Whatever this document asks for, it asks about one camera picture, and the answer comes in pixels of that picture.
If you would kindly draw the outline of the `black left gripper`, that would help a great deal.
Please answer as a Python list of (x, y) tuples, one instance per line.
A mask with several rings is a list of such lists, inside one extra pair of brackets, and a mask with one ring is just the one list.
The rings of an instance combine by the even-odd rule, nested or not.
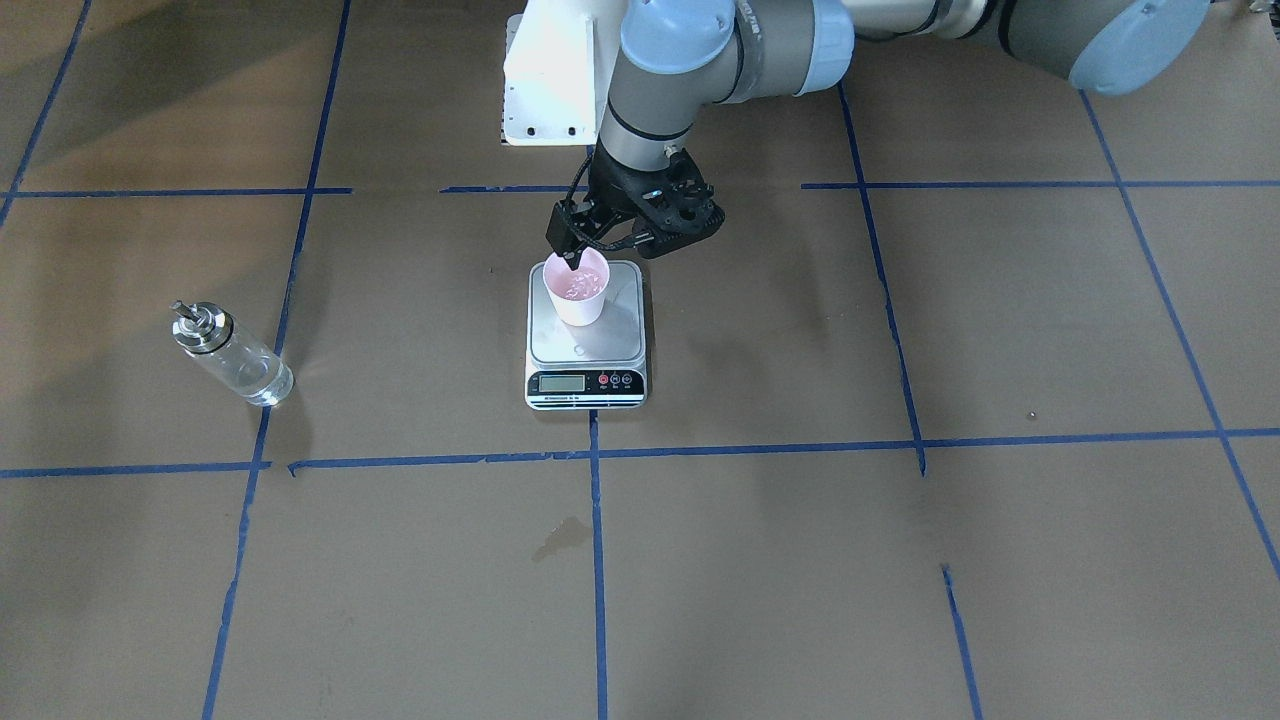
[(664, 169), (635, 170), (599, 145), (590, 163), (586, 202), (557, 200), (547, 241), (576, 272), (588, 249), (636, 249), (654, 259), (707, 240), (723, 224), (714, 188), (689, 151), (675, 152)]

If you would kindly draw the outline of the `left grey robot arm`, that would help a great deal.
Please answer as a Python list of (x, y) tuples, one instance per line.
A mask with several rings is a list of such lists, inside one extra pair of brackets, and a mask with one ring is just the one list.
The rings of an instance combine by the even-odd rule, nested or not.
[(1133, 92), (1189, 45), (1207, 1), (628, 1), (584, 199), (552, 209), (571, 269), (588, 250), (659, 258), (724, 222), (686, 147), (699, 111), (837, 85), (860, 42), (972, 40), (1087, 92)]

